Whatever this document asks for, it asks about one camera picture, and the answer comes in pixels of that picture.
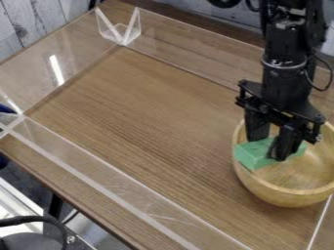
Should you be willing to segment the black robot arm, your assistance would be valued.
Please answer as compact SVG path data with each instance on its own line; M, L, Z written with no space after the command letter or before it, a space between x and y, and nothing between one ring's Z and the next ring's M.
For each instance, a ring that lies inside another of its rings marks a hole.
M324 42L325 22L321 0L259 0L264 51L260 56L261 81L238 82L236 105L244 109L247 139L279 133L265 156L283 161L303 142L317 141L325 118L308 100L319 61L315 47Z

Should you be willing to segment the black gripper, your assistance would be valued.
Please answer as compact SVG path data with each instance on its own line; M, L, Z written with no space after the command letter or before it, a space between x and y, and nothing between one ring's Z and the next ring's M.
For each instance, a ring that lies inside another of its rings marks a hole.
M260 58L261 82L238 81L240 94L236 105L244 109L247 140L255 142L268 137L269 126L279 128L265 156L284 161L301 141L313 144L324 124L320 111L309 104L308 95L315 72L315 55L299 59Z

